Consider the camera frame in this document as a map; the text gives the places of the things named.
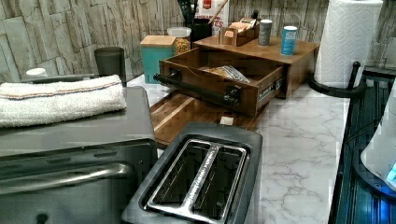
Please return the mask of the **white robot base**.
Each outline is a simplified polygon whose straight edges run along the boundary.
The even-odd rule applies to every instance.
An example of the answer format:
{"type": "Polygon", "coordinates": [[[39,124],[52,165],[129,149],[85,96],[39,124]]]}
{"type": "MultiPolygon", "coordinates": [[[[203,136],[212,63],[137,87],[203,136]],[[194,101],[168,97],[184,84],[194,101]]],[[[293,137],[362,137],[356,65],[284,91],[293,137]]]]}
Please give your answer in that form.
{"type": "Polygon", "coordinates": [[[395,199],[396,89],[392,85],[384,115],[369,144],[358,157],[355,171],[374,190],[395,199]]]}

